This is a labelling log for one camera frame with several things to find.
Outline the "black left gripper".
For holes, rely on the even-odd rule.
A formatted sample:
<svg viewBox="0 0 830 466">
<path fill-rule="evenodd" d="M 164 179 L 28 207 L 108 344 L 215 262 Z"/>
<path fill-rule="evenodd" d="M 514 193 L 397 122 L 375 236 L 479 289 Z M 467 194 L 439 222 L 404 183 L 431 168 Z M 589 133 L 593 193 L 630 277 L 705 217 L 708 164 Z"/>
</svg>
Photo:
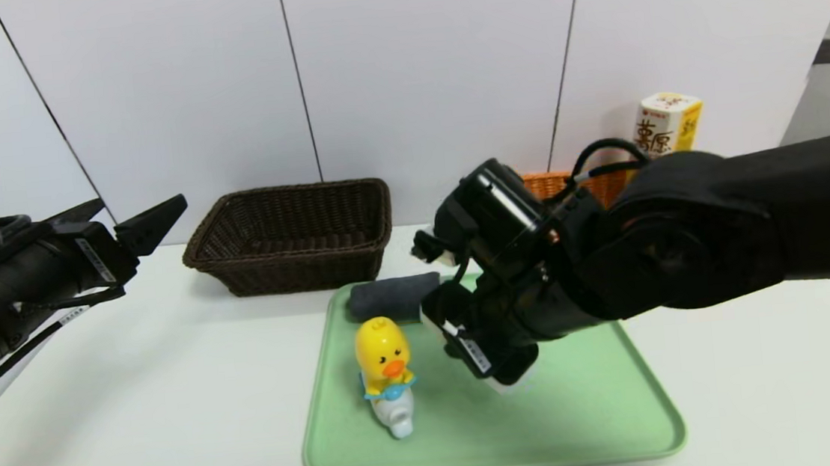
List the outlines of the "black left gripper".
<svg viewBox="0 0 830 466">
<path fill-rule="evenodd" d="M 98 221 L 105 209 L 96 197 L 30 224 L 4 242 L 6 309 L 15 316 L 92 307 L 124 295 L 138 258 L 152 254 L 187 210 L 178 194 L 115 225 L 115 238 Z"/>
</svg>

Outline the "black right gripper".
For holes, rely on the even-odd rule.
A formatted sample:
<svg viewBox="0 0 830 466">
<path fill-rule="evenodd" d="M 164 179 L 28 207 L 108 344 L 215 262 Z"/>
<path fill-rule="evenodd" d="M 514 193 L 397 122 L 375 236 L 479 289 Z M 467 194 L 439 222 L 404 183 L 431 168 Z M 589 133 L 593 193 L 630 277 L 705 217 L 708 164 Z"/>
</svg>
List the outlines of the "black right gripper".
<svg viewBox="0 0 830 466">
<path fill-rule="evenodd" d="M 444 280 L 419 305 L 420 319 L 439 338 L 448 357 L 460 360 L 474 378 L 493 389 L 521 387 L 531 377 L 540 349 L 512 346 L 476 327 L 473 292 L 461 282 Z"/>
</svg>

